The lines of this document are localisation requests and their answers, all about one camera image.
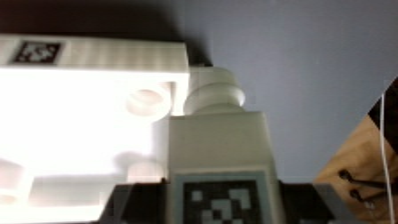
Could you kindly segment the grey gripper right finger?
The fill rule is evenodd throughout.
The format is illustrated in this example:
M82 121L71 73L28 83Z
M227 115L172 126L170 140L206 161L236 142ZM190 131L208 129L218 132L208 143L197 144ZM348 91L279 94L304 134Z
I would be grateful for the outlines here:
M279 183L286 224L337 224L327 200L336 195L329 184Z

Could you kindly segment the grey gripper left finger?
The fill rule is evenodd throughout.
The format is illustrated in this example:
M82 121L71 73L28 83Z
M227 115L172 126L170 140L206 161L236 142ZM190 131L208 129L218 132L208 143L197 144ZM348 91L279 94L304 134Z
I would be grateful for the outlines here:
M163 183L117 185L98 224L165 224L165 189Z

